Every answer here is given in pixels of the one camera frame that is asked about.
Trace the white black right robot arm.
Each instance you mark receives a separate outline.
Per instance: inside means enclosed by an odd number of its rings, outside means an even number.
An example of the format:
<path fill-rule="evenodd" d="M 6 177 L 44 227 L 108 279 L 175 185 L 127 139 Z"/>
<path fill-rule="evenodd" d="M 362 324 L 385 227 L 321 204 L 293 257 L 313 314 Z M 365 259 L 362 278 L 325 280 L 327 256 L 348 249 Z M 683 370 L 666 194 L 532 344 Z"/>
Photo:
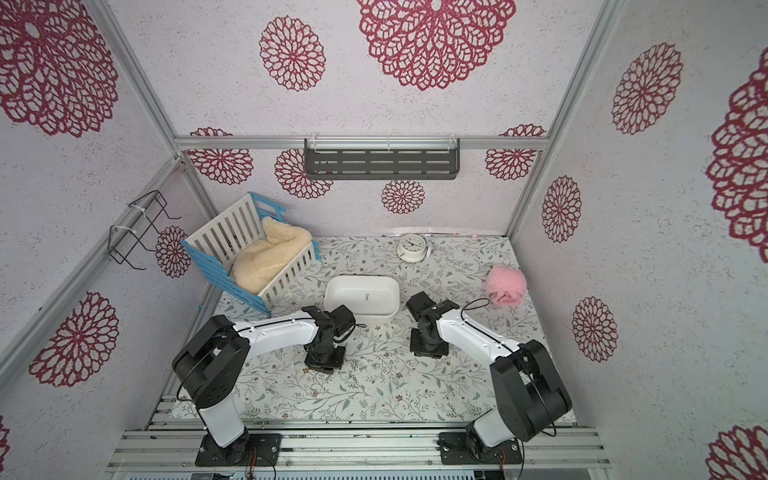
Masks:
<path fill-rule="evenodd" d="M 537 340 L 506 338 L 481 325 L 470 312 L 490 304 L 488 298 L 463 306 L 413 295 L 406 308 L 416 327 L 410 351 L 440 359 L 451 347 L 489 369 L 495 406 L 466 429 L 467 448 L 476 457 L 507 441 L 529 441 L 556 434 L 555 422 L 572 409 L 572 400 L 546 347 Z"/>

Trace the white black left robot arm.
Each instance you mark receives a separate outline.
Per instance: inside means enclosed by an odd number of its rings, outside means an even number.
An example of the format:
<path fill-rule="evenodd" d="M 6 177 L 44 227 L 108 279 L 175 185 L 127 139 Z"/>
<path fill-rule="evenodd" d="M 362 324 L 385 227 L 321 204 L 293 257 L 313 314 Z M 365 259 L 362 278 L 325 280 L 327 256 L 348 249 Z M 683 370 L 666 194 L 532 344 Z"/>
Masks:
<path fill-rule="evenodd" d="M 310 305 L 259 322 L 210 318 L 176 354 L 172 368 L 214 444 L 227 449 L 246 438 L 233 390 L 246 361 L 287 347 L 301 346 L 307 368 L 332 373 L 343 365 L 341 345 L 356 328 L 354 314 L 342 305 L 324 311 Z"/>

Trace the white storage box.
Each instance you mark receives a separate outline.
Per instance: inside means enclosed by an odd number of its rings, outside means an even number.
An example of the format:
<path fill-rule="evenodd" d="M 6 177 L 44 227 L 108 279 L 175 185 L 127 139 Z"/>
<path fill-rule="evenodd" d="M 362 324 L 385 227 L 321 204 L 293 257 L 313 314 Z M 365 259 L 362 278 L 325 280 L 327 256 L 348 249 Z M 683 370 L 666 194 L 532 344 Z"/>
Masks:
<path fill-rule="evenodd" d="M 379 275 L 340 275 L 328 282 L 324 309 L 347 307 L 358 323 L 383 325 L 400 310 L 400 286 L 392 277 Z"/>

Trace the white alarm clock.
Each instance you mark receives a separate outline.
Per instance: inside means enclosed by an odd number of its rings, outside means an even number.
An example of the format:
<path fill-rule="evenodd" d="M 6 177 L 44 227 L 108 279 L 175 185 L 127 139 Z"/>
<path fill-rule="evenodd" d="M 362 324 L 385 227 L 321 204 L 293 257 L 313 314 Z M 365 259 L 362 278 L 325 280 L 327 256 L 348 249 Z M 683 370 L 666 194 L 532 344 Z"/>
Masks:
<path fill-rule="evenodd" d="M 400 237 L 396 253 L 406 263 L 416 264 L 424 261 L 431 253 L 428 240 L 418 234 L 405 234 Z"/>

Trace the pink plush toy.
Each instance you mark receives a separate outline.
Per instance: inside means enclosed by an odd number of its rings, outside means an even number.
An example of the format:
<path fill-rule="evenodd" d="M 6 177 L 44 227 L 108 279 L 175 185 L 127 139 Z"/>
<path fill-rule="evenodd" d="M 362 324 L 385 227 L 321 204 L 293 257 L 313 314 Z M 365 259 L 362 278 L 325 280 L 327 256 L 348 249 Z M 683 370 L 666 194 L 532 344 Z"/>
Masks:
<path fill-rule="evenodd" d="M 524 302 L 527 280 L 517 269 L 495 265 L 483 283 L 483 290 L 494 305 L 518 307 Z"/>

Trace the cream plush cloth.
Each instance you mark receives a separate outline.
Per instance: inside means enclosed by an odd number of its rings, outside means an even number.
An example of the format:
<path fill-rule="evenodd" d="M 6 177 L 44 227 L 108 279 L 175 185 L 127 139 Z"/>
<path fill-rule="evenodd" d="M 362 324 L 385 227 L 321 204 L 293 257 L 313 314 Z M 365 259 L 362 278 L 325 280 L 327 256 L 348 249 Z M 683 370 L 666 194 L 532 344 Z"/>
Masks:
<path fill-rule="evenodd" d="M 253 295 L 258 295 L 312 241 L 308 230 L 272 217 L 265 217 L 262 227 L 266 237 L 242 250 L 231 272 L 234 283 Z"/>

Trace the blue white slatted crate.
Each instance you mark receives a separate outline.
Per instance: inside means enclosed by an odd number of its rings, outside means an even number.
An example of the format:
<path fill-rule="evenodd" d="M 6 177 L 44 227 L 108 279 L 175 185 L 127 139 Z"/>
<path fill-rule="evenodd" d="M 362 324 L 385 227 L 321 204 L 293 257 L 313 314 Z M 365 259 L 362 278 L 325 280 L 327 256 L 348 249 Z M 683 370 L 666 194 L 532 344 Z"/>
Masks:
<path fill-rule="evenodd" d="M 268 314 L 288 287 L 320 260 L 319 245 L 311 240 L 289 256 L 259 292 L 251 293 L 237 285 L 234 271 L 238 255 L 247 247 L 268 240 L 264 220 L 284 223 L 285 212 L 282 205 L 250 192 L 182 240 L 181 245 L 209 283 Z"/>

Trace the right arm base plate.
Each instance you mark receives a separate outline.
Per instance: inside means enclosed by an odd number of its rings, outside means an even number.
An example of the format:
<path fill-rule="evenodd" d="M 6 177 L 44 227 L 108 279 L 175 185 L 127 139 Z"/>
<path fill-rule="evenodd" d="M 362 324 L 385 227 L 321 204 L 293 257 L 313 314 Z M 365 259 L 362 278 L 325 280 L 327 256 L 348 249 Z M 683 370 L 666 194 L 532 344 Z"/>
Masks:
<path fill-rule="evenodd" d="M 523 450 L 517 439 L 489 447 L 466 431 L 441 432 L 437 446 L 443 465 L 506 466 L 523 463 Z"/>

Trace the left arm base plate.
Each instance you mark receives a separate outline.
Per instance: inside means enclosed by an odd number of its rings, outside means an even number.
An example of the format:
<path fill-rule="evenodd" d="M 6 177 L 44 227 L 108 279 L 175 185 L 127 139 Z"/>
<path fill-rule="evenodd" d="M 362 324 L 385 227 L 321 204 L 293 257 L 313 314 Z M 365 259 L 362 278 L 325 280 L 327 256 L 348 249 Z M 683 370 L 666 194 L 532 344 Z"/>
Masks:
<path fill-rule="evenodd" d="M 229 446 L 221 447 L 211 434 L 206 434 L 194 464 L 197 467 L 277 466 L 282 439 L 277 433 L 245 432 Z"/>

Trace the aluminium front rail frame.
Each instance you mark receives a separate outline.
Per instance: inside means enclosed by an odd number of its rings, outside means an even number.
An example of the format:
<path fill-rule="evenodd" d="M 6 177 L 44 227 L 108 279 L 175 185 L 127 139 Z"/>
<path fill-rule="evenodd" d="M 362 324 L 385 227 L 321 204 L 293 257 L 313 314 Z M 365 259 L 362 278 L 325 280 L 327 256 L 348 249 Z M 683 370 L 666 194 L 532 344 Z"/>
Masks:
<path fill-rule="evenodd" d="M 162 396 L 146 428 L 122 434 L 105 478 L 214 473 L 243 478 L 248 472 L 265 479 L 356 474 L 470 478 L 475 473 L 532 479 L 565 471 L 592 479 L 618 476 L 596 429 L 572 422 L 559 422 L 554 431 L 528 442 L 505 441 L 474 457 L 463 422 L 247 419 L 253 439 L 242 457 L 228 463 L 216 454 L 202 420 L 178 417 L 183 406 L 171 395 Z"/>

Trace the grey wall shelf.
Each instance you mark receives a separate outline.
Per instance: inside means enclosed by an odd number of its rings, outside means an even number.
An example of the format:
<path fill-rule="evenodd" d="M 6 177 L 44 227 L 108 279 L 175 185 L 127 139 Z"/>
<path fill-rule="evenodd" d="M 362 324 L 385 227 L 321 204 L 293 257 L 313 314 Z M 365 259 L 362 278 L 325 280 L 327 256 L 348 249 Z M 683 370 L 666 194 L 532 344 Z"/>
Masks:
<path fill-rule="evenodd" d="M 454 180 L 460 171 L 460 141 L 445 148 L 318 148 L 304 141 L 310 180 Z"/>

